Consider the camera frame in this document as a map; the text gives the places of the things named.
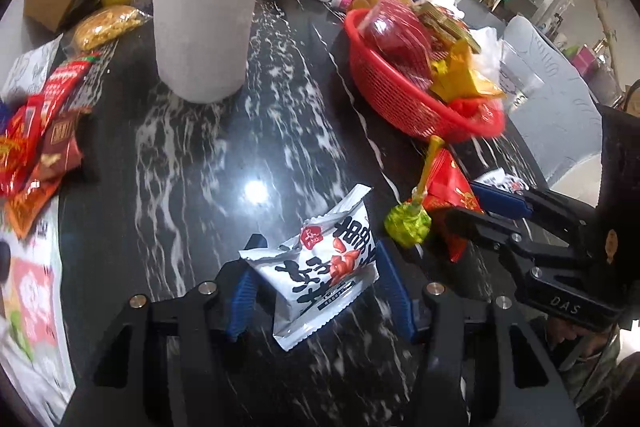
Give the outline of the person left hand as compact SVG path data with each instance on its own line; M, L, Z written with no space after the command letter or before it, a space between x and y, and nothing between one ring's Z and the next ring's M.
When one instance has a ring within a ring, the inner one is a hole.
M557 319L542 320L542 340L554 350L563 343L578 343L579 355L569 369L561 371L561 378L578 409L606 412L620 395L620 387L628 381L626 369L620 364L620 329L602 333Z

